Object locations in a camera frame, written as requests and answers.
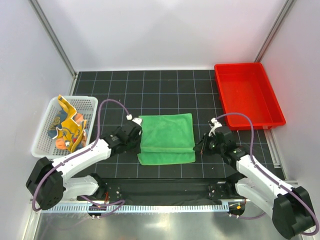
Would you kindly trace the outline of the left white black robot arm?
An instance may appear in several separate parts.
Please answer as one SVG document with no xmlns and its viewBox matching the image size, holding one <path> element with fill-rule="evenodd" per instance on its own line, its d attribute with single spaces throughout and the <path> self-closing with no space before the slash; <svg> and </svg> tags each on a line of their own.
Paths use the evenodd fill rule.
<svg viewBox="0 0 320 240">
<path fill-rule="evenodd" d="M 141 136 L 142 119 L 135 117 L 69 155 L 52 160 L 40 158 L 25 184 L 32 195 L 32 209 L 48 210 L 62 200 L 80 196 L 103 199 L 108 187 L 98 174 L 75 175 L 97 162 L 137 149 Z"/>
</svg>

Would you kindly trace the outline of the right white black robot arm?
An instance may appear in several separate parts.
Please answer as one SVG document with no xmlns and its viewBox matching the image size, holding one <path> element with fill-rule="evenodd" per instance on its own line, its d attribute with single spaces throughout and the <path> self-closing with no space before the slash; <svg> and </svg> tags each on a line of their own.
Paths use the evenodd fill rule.
<svg viewBox="0 0 320 240">
<path fill-rule="evenodd" d="M 228 127 L 212 128 L 193 149 L 202 155 L 219 155 L 232 167 L 235 173 L 226 179 L 226 194 L 230 198 L 241 196 L 253 202 L 271 218 L 284 238 L 290 240 L 306 234 L 310 228 L 319 230 L 308 191 L 275 176 L 250 155 L 248 147 L 235 142 Z"/>
</svg>

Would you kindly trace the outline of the green microfiber towel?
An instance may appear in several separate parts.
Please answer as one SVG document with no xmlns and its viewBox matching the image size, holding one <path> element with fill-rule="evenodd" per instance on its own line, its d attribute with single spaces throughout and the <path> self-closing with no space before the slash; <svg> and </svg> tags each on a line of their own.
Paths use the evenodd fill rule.
<svg viewBox="0 0 320 240">
<path fill-rule="evenodd" d="M 196 161 L 193 116 L 141 115 L 138 160 L 143 166 L 189 164 Z"/>
</svg>

